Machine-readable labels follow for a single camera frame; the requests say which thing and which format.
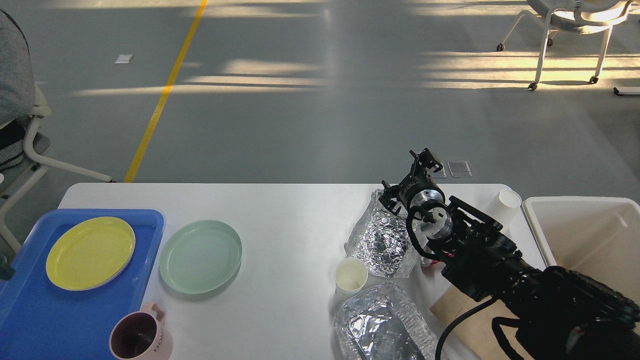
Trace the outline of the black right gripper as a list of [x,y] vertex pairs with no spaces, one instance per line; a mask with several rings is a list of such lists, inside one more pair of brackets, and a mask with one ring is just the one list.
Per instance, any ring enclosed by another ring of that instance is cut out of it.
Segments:
[[393,186],[388,182],[381,182],[382,193],[378,196],[378,201],[387,212],[395,216],[427,203],[445,203],[444,192],[430,178],[443,171],[442,162],[429,148],[424,148],[419,153],[409,150],[409,154],[413,157],[413,164],[402,182]]

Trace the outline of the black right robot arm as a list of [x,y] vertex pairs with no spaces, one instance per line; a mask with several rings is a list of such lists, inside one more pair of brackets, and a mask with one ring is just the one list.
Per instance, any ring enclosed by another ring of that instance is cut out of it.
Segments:
[[535,360],[639,358],[637,303],[573,269],[537,269],[526,263],[502,233],[502,223],[445,196],[430,176],[443,165],[429,149],[411,156],[413,164],[400,183],[382,182],[379,202],[394,215],[407,211],[405,228],[420,257],[442,262],[441,275],[478,302],[446,326],[436,345],[437,360],[455,327],[496,302],[513,314],[491,321],[498,346],[510,360],[522,356],[504,327],[516,330],[516,341]]

